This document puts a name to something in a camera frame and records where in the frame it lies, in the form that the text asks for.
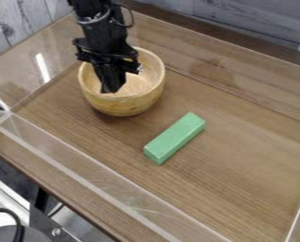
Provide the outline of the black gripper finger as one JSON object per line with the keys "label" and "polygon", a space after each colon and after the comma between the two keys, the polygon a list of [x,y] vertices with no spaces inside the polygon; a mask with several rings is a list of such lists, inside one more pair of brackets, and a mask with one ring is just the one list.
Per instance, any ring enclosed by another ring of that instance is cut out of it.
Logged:
{"label": "black gripper finger", "polygon": [[100,82],[103,84],[101,93],[109,94],[112,92],[112,68],[105,62],[99,62],[93,64],[96,74],[99,76]]}
{"label": "black gripper finger", "polygon": [[117,93],[127,83],[127,71],[117,63],[112,64],[111,91]]}

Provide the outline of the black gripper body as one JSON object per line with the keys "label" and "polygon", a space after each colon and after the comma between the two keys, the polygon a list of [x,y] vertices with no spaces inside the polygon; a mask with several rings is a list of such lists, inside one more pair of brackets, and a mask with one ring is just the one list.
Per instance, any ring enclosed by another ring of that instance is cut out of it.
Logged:
{"label": "black gripper body", "polygon": [[139,74],[139,51],[128,44],[128,29],[133,23],[120,18],[80,18],[84,37],[73,41],[78,59],[93,65],[99,76]]}

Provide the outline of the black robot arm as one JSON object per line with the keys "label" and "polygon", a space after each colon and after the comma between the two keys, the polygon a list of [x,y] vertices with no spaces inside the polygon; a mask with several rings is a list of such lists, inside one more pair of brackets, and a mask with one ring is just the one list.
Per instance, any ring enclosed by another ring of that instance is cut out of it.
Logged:
{"label": "black robot arm", "polygon": [[101,82],[101,93],[117,93],[128,81],[128,73],[139,75],[139,51],[128,44],[128,23],[117,0],[68,0],[77,14],[84,37],[76,38],[77,58],[93,65]]}

